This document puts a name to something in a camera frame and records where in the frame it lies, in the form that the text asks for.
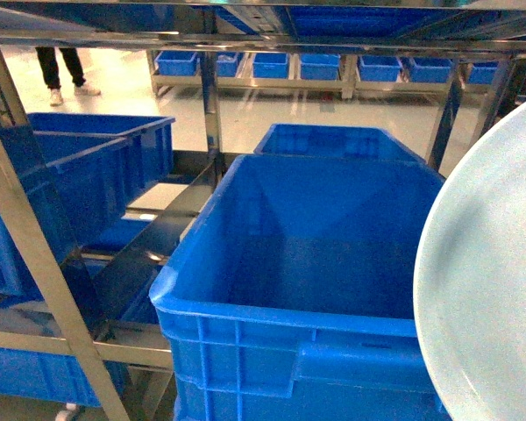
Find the crate handle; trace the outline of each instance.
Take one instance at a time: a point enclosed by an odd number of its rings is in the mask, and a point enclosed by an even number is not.
[[[398,349],[368,342],[357,347],[304,342],[298,350],[294,380],[435,393],[419,346]]]

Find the storage rack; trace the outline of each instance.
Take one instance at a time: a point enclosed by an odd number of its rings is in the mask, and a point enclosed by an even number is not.
[[[146,52],[152,91],[156,96],[164,95],[172,87],[200,87],[201,76],[168,76],[160,75],[156,68],[155,58],[158,50]],[[304,80],[300,77],[300,56],[292,54],[289,61],[288,79],[255,78],[252,73],[253,55],[249,54],[238,65],[235,77],[218,79],[220,89],[291,89],[313,92],[339,92],[342,99],[351,99],[355,94],[378,96],[404,94],[443,94],[444,83],[419,82],[368,82],[362,81],[357,70],[357,56],[348,54],[341,62],[339,79],[336,81]],[[465,92],[471,94],[487,93],[486,85],[467,84]]]
[[[70,0],[56,2],[57,11],[75,4]],[[94,0],[80,0],[89,3],[93,10],[101,4]],[[32,28],[0,28],[0,42],[13,44],[50,46],[87,46],[139,48],[148,50],[195,50],[201,54],[201,82],[208,144],[208,159],[205,153],[180,151],[175,156],[177,172],[197,175],[194,182],[164,210],[149,227],[117,255],[103,271],[103,281],[111,282],[113,288],[136,288],[147,275],[159,270],[160,262],[173,251],[180,234],[195,217],[204,201],[210,195],[215,183],[222,176],[227,163],[234,156],[221,151],[221,131],[217,87],[221,82],[216,78],[218,51],[245,51],[286,53],[335,53],[335,54],[385,54],[403,56],[438,56],[454,59],[449,81],[444,85],[445,101],[440,107],[430,146],[427,162],[438,169],[444,157],[444,150],[450,138],[452,124],[465,90],[467,65],[462,61],[498,60],[493,84],[488,88],[480,119],[473,133],[474,143],[494,123],[500,102],[506,95],[508,82],[515,69],[515,59],[526,57],[526,8],[503,5],[504,2],[477,0],[401,0],[399,8],[429,10],[432,12],[454,10],[450,17],[431,22],[414,31],[391,37],[364,38],[359,36],[300,35],[296,32],[295,21],[289,14],[294,7],[326,6],[324,0],[232,0],[228,2],[229,12],[245,22],[254,34],[237,34],[219,31],[215,8],[217,0],[124,0],[112,3],[116,8],[122,4],[173,4],[182,10],[190,5],[205,6],[191,11],[197,13],[203,28],[196,30],[182,19],[176,19],[176,31],[148,32],[130,29],[126,32],[86,32],[67,29],[34,30]],[[394,2],[383,0],[345,0],[343,7],[363,6],[386,7]],[[34,2],[9,2],[4,7],[16,4],[37,4]],[[276,19],[275,8],[284,7],[292,25],[284,25]],[[4,129],[28,126],[27,117],[19,100],[13,81],[0,52],[0,133]],[[18,174],[12,165],[13,157],[21,148],[36,150],[34,140],[9,144],[10,155],[6,153],[4,139],[0,136],[0,214],[14,239],[25,263],[46,299],[54,320],[63,336],[54,337],[44,332],[28,313],[18,310],[0,309],[0,347],[25,349],[37,352],[73,355],[79,361],[95,390],[107,417],[114,421],[138,419],[169,419],[163,404],[170,399],[168,387],[171,376],[171,353],[167,343],[156,326],[114,322],[105,315],[100,325],[93,330],[86,325],[81,312],[68,288],[65,275],[61,272],[53,252],[46,242],[25,195]],[[39,165],[37,154],[35,165]],[[80,250],[75,247],[70,259],[79,260]],[[9,323],[16,317],[22,320]],[[103,362],[114,360],[143,369],[147,387],[140,390],[127,389],[119,396]]]

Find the floor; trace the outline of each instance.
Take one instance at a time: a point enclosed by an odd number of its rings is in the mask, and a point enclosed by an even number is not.
[[[80,50],[86,77],[103,91],[100,97],[76,99],[70,76],[59,55],[60,78],[66,102],[55,109],[48,104],[34,50],[5,46],[4,56],[27,112],[89,112],[175,116],[174,148],[206,150],[203,100],[200,89],[175,88],[155,98],[150,85],[146,56],[141,51]],[[477,121],[481,98],[468,97],[458,113],[441,173],[448,175],[467,150]],[[399,99],[342,101],[308,92],[269,93],[257,90],[226,91],[221,95],[224,150],[250,153],[273,123],[319,125],[371,125],[389,130],[420,155],[425,155],[438,102],[434,96],[415,95]],[[175,189],[160,187],[138,207],[163,209]],[[0,396],[0,421],[54,420],[59,403]],[[88,409],[80,421],[104,420],[101,410]]]

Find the white plastic lid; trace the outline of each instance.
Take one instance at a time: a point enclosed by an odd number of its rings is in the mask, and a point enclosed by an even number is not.
[[[414,303],[451,417],[526,420],[526,103],[443,186],[419,245]]]

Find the white sneaker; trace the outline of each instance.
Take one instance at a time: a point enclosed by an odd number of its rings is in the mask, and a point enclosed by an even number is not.
[[[102,91],[93,85],[85,82],[82,86],[74,86],[74,95],[76,96],[98,96]]]
[[[60,89],[51,89],[51,99],[49,101],[52,107],[58,107],[64,103]]]

